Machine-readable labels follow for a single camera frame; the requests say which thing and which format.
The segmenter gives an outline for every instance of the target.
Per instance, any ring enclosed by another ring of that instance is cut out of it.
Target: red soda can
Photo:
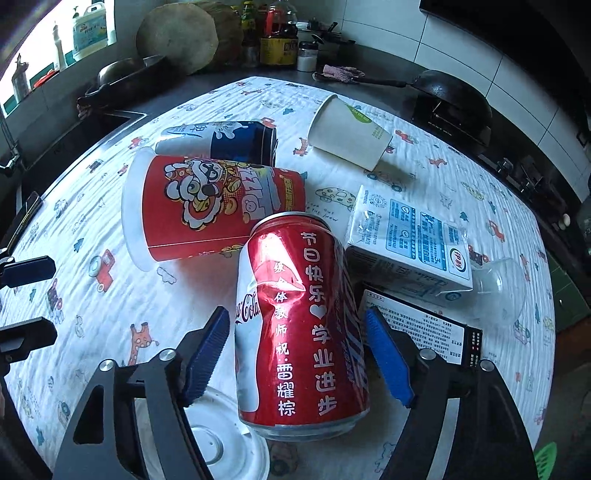
[[[320,218],[278,213],[240,253],[241,420],[284,442],[335,437],[369,411],[360,323],[343,247]]]

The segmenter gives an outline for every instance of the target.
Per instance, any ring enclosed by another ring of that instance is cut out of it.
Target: nutrition label
[[[421,212],[421,222],[417,227],[418,257],[421,262],[447,271],[443,223],[431,215]]]
[[[359,317],[376,306],[395,330],[411,336],[417,348],[431,348],[451,364],[462,364],[464,328],[429,315],[376,292],[365,290],[359,306]]]
[[[390,200],[386,249],[413,260],[417,257],[415,209]]]

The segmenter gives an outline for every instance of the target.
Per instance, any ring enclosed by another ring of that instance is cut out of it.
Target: tablecloth
[[[443,141],[354,99],[342,97],[394,136],[375,171],[309,147],[308,127],[328,95],[263,77],[226,85],[160,115],[100,158],[87,156],[47,194],[14,256],[24,260],[50,255],[56,276],[2,290],[0,325],[37,316],[56,325],[56,344],[14,364],[6,378],[25,429],[49,467],[101,360],[145,362],[163,348],[174,348],[187,331],[202,327],[217,305],[234,310],[237,251],[165,262],[143,273],[131,261],[121,227],[121,191],[136,149],[154,145],[165,127],[228,120],[256,119],[277,128],[277,166],[306,178],[307,210],[326,220],[342,241],[355,194],[361,184],[372,184],[459,225],[472,249],[488,259],[519,261],[527,287],[521,316],[500,327],[477,326],[484,330],[482,356],[498,366],[535,445],[550,392],[554,308],[534,215],[499,181]],[[99,276],[89,275],[91,266],[100,268]],[[230,337],[210,385],[235,398],[233,356]],[[270,443],[270,477],[380,476],[407,411],[389,396],[375,365],[369,365],[369,377],[369,415],[337,439]],[[430,478],[443,474],[456,416],[457,401],[450,400]]]

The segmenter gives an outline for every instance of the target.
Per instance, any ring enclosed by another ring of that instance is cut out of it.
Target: glass jar
[[[298,72],[315,72],[318,62],[318,44],[312,41],[300,42],[297,55]]]

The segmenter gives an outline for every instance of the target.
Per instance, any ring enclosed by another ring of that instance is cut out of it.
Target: window
[[[37,74],[46,73],[51,66],[53,68],[53,60],[56,56],[56,49],[53,42],[53,25],[57,23],[60,33],[61,46],[66,55],[68,64],[73,61],[73,36],[72,36],[72,17],[74,16],[74,8],[82,15],[86,8],[93,3],[92,0],[61,0],[56,7],[51,10],[33,29],[31,34],[23,42],[21,49],[16,52],[12,58],[6,73],[0,79],[0,103],[5,107],[7,113],[14,109],[15,101],[12,90],[12,75],[16,69],[17,56],[20,53],[22,61],[29,64],[27,69],[27,78],[29,81],[35,78]],[[113,1],[106,1],[107,10],[107,31],[114,30],[114,12]]]

